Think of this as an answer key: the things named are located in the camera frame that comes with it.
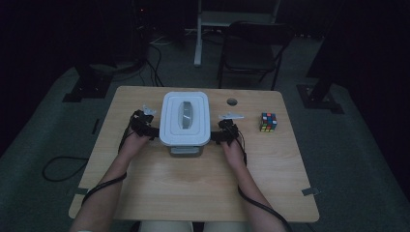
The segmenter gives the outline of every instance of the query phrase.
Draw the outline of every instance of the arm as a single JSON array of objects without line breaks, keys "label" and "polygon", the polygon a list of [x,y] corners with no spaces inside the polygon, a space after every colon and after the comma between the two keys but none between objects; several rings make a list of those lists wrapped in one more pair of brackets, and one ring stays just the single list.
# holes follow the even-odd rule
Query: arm
[{"label": "arm", "polygon": [[[139,153],[148,139],[147,136],[139,137],[135,133],[131,134],[99,184],[118,178],[127,172],[132,158]],[[79,210],[70,231],[108,231],[117,208],[121,187],[122,182],[119,182],[92,194]]]},{"label": "arm", "polygon": [[[230,146],[226,142],[221,142],[221,146],[242,192],[250,199],[272,208],[244,164],[243,153],[238,142],[234,140]],[[277,217],[248,203],[248,201],[244,200],[244,204],[252,231],[285,231],[282,222]]]}]

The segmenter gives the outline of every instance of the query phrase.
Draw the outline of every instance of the floor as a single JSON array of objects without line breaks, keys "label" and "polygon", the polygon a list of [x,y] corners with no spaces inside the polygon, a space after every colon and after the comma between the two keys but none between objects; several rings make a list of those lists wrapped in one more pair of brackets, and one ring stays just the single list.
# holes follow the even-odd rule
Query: floor
[{"label": "floor", "polygon": [[[155,42],[161,51],[158,75],[164,86],[217,88],[221,37],[205,35],[202,66],[193,66],[194,33],[184,43],[163,38]],[[331,93],[344,114],[325,109],[306,109],[296,85],[314,85],[306,78],[321,42],[295,38],[284,53],[276,90],[283,95],[320,219],[315,223],[292,223],[295,232],[305,231],[410,231],[410,205],[384,161],[366,123],[346,89],[332,86]],[[159,54],[150,48],[156,65]],[[107,67],[96,68],[108,71]],[[114,76],[104,99],[62,102],[78,75],[74,69],[58,78],[14,143],[0,159],[0,231],[68,230],[68,210],[82,170],[64,182],[42,176],[46,163],[57,156],[88,158],[97,139],[97,119],[103,121],[121,85],[152,85],[150,71]],[[226,78],[224,88],[269,90],[272,76]],[[63,178],[83,164],[80,160],[53,163],[45,174]],[[111,231],[129,231],[133,221],[114,221]]]}]

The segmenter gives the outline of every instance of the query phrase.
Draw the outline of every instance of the colorful cube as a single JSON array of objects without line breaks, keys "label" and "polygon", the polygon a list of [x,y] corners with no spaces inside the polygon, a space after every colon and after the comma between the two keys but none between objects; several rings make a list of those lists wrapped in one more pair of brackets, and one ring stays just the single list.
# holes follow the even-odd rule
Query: colorful cube
[{"label": "colorful cube", "polygon": [[277,127],[277,115],[274,113],[262,113],[260,118],[260,131],[272,132]]}]

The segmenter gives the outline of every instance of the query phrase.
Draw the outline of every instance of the hand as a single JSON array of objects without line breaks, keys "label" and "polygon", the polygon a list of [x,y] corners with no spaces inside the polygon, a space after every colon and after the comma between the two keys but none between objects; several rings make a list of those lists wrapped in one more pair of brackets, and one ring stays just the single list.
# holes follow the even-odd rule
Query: hand
[{"label": "hand", "polygon": [[124,156],[130,160],[134,158],[139,151],[144,147],[147,141],[150,139],[148,136],[139,136],[135,131],[129,129],[129,136],[124,141],[124,144],[118,154],[118,156]]},{"label": "hand", "polygon": [[225,153],[226,161],[231,168],[245,167],[244,153],[237,140],[233,140],[230,145],[228,145],[227,142],[221,142],[220,145]]}]

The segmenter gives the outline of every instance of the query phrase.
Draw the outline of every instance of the black chair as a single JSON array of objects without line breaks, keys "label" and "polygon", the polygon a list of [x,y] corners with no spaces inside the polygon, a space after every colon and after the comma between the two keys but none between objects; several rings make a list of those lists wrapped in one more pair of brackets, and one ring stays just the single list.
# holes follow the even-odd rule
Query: black chair
[{"label": "black chair", "polygon": [[222,86],[224,68],[234,73],[262,74],[275,71],[271,90],[274,90],[282,53],[295,33],[287,24],[237,21],[225,31],[220,67],[219,88]]}]

